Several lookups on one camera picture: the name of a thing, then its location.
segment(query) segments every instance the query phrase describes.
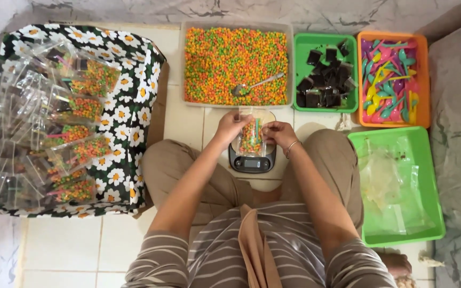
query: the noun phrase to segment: colorful cereal balls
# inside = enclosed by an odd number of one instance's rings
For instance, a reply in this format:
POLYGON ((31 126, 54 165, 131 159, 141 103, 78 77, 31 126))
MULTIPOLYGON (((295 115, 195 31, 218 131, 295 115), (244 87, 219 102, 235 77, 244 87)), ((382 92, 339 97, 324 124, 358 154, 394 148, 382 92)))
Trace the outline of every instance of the colorful cereal balls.
POLYGON ((190 28, 186 32, 184 97, 218 105, 283 105, 287 77, 234 97, 237 84, 254 85, 275 74, 287 75, 286 34, 251 29, 190 28))

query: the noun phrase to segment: floral fabric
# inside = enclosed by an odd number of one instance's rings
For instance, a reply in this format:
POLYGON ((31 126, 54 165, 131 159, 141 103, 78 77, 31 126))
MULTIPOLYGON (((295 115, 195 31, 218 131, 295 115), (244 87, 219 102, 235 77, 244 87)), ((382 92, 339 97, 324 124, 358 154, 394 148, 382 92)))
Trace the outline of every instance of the floral fabric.
POLYGON ((156 100, 158 79, 165 57, 153 43, 125 31, 60 24, 28 25, 3 37, 0 76, 13 69, 37 40, 65 39, 78 49, 117 63, 122 74, 109 93, 98 128, 110 140, 113 154, 94 162, 89 174, 96 179, 98 202, 89 205, 58 205, 53 209, 12 210, 0 206, 1 214, 22 217, 80 217, 112 213, 134 214, 145 206, 145 185, 140 166, 156 100))

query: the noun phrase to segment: person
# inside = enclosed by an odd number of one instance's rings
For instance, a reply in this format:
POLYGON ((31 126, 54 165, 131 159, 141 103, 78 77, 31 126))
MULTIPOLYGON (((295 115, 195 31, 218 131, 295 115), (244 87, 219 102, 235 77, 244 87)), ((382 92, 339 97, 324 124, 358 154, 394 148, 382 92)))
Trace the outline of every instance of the person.
POLYGON ((171 140, 145 152, 158 212, 124 287, 396 287, 392 274, 411 273, 406 256, 379 257, 361 241, 357 155, 346 136, 325 129, 301 143, 290 124, 266 123, 264 139, 289 163, 281 186, 259 193, 218 164, 252 119, 237 116, 221 118, 202 152, 171 140))

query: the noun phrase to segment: hand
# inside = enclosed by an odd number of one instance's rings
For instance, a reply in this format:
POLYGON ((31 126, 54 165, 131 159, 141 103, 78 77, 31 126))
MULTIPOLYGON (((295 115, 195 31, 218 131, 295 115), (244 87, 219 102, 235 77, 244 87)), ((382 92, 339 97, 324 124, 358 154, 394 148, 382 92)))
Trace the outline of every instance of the hand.
POLYGON ((241 129, 246 124, 250 123, 253 116, 246 115, 238 120, 239 110, 232 110, 220 119, 218 129, 214 134, 213 141, 216 141, 225 150, 236 136, 241 132, 241 129))
POLYGON ((282 148, 284 155, 291 144, 298 141, 295 131, 291 124, 285 122, 269 122, 263 125, 262 128, 264 139, 268 143, 274 143, 282 148))

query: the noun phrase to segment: striped shirt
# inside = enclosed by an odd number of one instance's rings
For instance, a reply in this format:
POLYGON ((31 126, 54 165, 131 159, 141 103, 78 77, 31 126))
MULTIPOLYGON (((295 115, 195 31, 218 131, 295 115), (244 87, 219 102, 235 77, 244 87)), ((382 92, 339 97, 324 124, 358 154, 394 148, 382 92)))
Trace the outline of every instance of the striped shirt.
MULTIPOLYGON (((360 239, 335 249, 325 263, 304 204, 274 202, 256 209, 284 288, 396 287, 387 267, 360 239)), ((147 233, 123 287, 248 287, 240 225, 239 208, 231 209, 211 221, 190 248, 172 233, 147 233)))

